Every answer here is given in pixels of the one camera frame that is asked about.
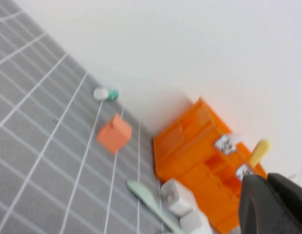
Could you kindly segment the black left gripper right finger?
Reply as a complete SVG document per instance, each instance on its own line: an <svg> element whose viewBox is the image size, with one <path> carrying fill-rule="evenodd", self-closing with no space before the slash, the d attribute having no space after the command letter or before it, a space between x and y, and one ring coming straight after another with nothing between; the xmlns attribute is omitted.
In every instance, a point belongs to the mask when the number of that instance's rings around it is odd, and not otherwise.
<svg viewBox="0 0 302 234"><path fill-rule="evenodd" d="M267 181L285 206L290 219L302 231L302 187L278 173L269 173Z"/></svg>

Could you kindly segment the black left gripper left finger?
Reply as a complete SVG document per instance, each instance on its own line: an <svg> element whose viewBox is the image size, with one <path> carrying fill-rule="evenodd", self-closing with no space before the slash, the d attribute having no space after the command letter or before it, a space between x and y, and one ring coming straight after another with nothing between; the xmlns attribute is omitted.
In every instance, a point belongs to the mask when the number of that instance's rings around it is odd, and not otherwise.
<svg viewBox="0 0 302 234"><path fill-rule="evenodd" d="M242 234L296 234L298 221L284 196L259 175L242 180L239 204Z"/></svg>

